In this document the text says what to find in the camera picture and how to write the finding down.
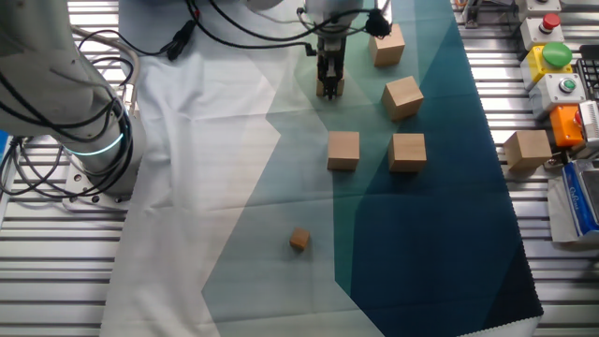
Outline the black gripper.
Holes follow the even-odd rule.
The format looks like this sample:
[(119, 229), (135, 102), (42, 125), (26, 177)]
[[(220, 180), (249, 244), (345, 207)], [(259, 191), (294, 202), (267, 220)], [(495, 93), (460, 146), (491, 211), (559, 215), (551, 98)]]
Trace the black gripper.
[[(343, 94), (345, 47), (345, 37), (319, 37), (317, 41), (320, 93), (328, 99)], [(329, 70), (329, 61), (335, 68)]]

